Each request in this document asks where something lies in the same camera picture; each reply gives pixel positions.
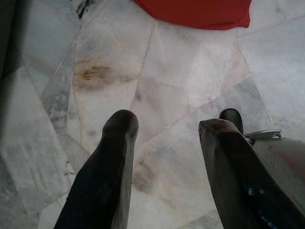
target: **crack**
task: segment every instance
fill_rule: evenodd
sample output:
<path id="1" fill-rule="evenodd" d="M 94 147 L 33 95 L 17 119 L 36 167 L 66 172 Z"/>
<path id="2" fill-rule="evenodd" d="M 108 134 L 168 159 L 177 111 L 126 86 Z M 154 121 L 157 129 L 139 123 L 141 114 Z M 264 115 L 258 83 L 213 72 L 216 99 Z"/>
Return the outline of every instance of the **crack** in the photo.
<path id="1" fill-rule="evenodd" d="M 89 6 L 90 0 L 82 1 L 77 7 L 76 13 L 78 14 L 78 18 L 81 19 L 87 6 Z"/>

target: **floor tile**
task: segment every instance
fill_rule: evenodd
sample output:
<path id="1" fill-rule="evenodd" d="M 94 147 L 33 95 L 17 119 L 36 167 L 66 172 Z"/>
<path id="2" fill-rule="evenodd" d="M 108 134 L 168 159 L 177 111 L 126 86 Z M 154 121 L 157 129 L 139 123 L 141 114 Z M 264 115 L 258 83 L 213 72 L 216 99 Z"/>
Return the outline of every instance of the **floor tile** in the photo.
<path id="1" fill-rule="evenodd" d="M 242 53 L 276 128 L 304 117 L 305 18 L 240 39 Z"/>
<path id="2" fill-rule="evenodd" d="M 178 228 L 216 209 L 198 124 L 225 108 L 240 111 L 246 133 L 273 128 L 254 81 L 246 78 L 145 142 L 134 154 L 128 228 Z"/>
<path id="3" fill-rule="evenodd" d="M 66 193 L 73 173 L 24 67 L 1 82 L 0 153 L 31 215 Z"/>
<path id="4" fill-rule="evenodd" d="M 86 27 L 98 14 L 101 4 L 106 0 L 71 0 L 71 4 L 77 13 L 83 27 Z"/>
<path id="5" fill-rule="evenodd" d="M 283 22 L 284 15 L 276 0 L 252 0 L 250 5 L 250 26 L 240 28 L 239 34 L 247 34 Z"/>
<path id="6" fill-rule="evenodd" d="M 67 132 L 88 152 L 99 143 L 106 120 L 130 109 L 153 25 L 134 2 L 113 0 L 77 39 L 72 86 L 78 123 L 73 126 L 68 114 Z"/>
<path id="7" fill-rule="evenodd" d="M 17 211 L 11 211 L 0 204 L 1 228 L 5 229 L 36 229 L 37 220 Z"/>
<path id="8" fill-rule="evenodd" d="M 57 200 L 50 203 L 41 210 L 37 229 L 53 229 L 60 213 L 61 206 Z"/>
<path id="9" fill-rule="evenodd" d="M 287 19 L 305 15 L 305 1 L 303 0 L 277 0 Z"/>
<path id="10" fill-rule="evenodd" d="M 59 197 L 57 199 L 59 205 L 61 206 L 61 208 L 63 208 L 63 206 L 65 205 L 67 198 L 68 198 L 69 193 L 63 194 L 61 197 Z"/>
<path id="11" fill-rule="evenodd" d="M 283 131 L 282 136 L 305 142 L 305 121 L 301 121 L 290 130 Z"/>
<path id="12" fill-rule="evenodd" d="M 250 71 L 237 43 L 233 45 L 229 62 L 226 66 L 220 92 L 224 93 L 244 78 L 250 76 Z"/>
<path id="13" fill-rule="evenodd" d="M 198 30 L 158 21 L 141 78 L 185 89 L 190 107 L 197 108 L 220 94 L 236 31 Z"/>
<path id="14" fill-rule="evenodd" d="M 39 95 L 41 95 L 49 80 L 53 76 L 54 71 L 49 69 L 43 63 L 37 62 L 30 57 L 24 58 L 23 62 L 30 74 L 30 78 L 35 86 L 36 91 Z"/>
<path id="15" fill-rule="evenodd" d="M 74 173 L 77 174 L 90 154 L 65 132 L 58 134 L 58 138 Z"/>
<path id="16" fill-rule="evenodd" d="M 214 210 L 212 213 L 202 216 L 179 229 L 223 229 L 223 225 L 221 224 L 217 210 Z"/>
<path id="17" fill-rule="evenodd" d="M 68 1 L 61 0 L 30 0 L 18 5 L 19 24 L 13 29 L 18 49 L 55 71 L 81 30 L 76 13 Z"/>
<path id="18" fill-rule="evenodd" d="M 13 180 L 0 156 L 0 205 L 12 212 L 26 214 L 23 202 L 16 190 Z"/>
<path id="19" fill-rule="evenodd" d="M 139 120 L 138 146 L 184 117 L 190 108 L 183 88 L 140 79 L 131 111 Z"/>
<path id="20" fill-rule="evenodd" d="M 65 129 L 68 115 L 70 88 L 73 77 L 75 45 L 41 94 L 42 104 L 56 131 Z"/>

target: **marble floor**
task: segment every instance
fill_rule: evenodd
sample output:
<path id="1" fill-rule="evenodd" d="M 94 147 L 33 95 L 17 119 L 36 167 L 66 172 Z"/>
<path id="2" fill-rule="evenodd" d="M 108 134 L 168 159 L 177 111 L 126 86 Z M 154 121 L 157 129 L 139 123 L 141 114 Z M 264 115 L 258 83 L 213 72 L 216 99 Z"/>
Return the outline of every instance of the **marble floor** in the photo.
<path id="1" fill-rule="evenodd" d="M 250 27 L 228 31 L 159 21 L 131 0 L 30 2 L 0 82 L 3 228 L 54 226 L 120 109 L 140 124 L 128 229 L 222 228 L 197 128 L 225 108 L 246 133 L 305 141 L 305 1 L 253 0 Z"/>

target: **metal part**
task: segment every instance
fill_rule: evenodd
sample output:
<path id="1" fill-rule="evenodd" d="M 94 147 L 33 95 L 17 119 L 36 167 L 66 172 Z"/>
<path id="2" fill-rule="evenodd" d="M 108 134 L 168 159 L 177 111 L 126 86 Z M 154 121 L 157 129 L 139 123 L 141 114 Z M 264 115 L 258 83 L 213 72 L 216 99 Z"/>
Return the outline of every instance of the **metal part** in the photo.
<path id="1" fill-rule="evenodd" d="M 267 140 L 271 138 L 282 138 L 281 130 L 262 130 L 244 135 L 250 144 L 254 144 L 256 140 Z"/>

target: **red fabric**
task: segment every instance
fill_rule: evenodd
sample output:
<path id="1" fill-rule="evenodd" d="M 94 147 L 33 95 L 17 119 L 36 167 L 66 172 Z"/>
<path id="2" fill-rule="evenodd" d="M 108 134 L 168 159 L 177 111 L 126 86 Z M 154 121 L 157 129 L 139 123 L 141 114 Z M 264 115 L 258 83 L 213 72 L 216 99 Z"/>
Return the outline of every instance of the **red fabric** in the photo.
<path id="1" fill-rule="evenodd" d="M 198 29 L 249 27 L 251 0 L 134 0 L 151 16 Z"/>

